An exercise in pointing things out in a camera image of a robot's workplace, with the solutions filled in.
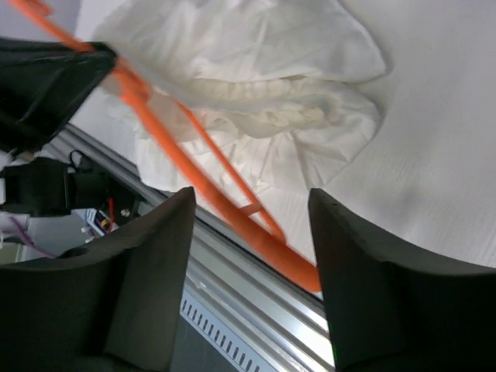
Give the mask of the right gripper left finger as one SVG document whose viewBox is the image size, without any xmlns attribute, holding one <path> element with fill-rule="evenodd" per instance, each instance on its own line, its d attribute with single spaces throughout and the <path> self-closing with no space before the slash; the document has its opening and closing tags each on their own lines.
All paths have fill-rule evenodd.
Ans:
<svg viewBox="0 0 496 372">
<path fill-rule="evenodd" d="M 167 371 L 195 221 L 183 188 L 57 258 L 1 268 L 3 371 Z"/>
</svg>

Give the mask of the white cloth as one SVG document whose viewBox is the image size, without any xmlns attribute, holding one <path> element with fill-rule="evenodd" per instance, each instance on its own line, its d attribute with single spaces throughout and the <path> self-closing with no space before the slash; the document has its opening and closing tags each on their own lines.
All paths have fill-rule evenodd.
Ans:
<svg viewBox="0 0 496 372">
<path fill-rule="evenodd" d="M 153 86 L 152 107 L 228 190 L 175 101 L 255 190 L 327 187 L 380 124 L 354 85 L 384 75 L 386 62 L 338 1 L 120 1 L 92 38 Z"/>
</svg>

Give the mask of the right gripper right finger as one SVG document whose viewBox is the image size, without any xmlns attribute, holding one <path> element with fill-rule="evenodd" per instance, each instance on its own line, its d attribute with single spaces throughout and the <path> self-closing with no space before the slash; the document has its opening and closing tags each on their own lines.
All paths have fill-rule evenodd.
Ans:
<svg viewBox="0 0 496 372">
<path fill-rule="evenodd" d="M 312 189 L 338 371 L 493 371 L 495 271 L 407 242 Z"/>
</svg>

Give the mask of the orange plastic hanger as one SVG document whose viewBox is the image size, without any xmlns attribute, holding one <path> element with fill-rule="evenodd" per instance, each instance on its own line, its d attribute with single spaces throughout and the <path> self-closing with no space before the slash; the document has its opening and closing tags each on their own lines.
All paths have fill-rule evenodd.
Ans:
<svg viewBox="0 0 496 372">
<path fill-rule="evenodd" d="M 91 43 L 72 37 L 48 19 L 52 9 L 43 2 L 13 1 L 11 5 L 27 19 L 54 35 L 58 39 L 56 43 L 61 43 L 77 52 L 91 51 Z M 321 282 L 317 268 L 286 244 L 281 227 L 264 208 L 260 199 L 251 191 L 246 182 L 237 174 L 230 162 L 220 153 L 219 148 L 212 142 L 193 113 L 184 105 L 179 107 L 210 149 L 214 151 L 244 195 L 248 197 L 249 205 L 239 208 L 233 204 L 181 149 L 148 106 L 150 99 L 148 84 L 129 67 L 122 57 L 117 53 L 116 55 L 116 65 L 109 75 L 118 81 L 121 99 L 138 115 L 141 123 L 173 161 L 176 168 L 268 264 L 306 291 L 319 292 Z"/>
</svg>

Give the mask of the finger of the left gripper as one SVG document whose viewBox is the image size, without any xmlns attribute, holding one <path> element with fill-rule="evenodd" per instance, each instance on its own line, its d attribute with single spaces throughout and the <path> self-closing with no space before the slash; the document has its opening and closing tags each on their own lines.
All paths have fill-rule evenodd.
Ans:
<svg viewBox="0 0 496 372">
<path fill-rule="evenodd" d="M 90 46 L 1 38 L 1 151 L 36 152 L 69 123 L 116 65 L 104 43 Z"/>
</svg>

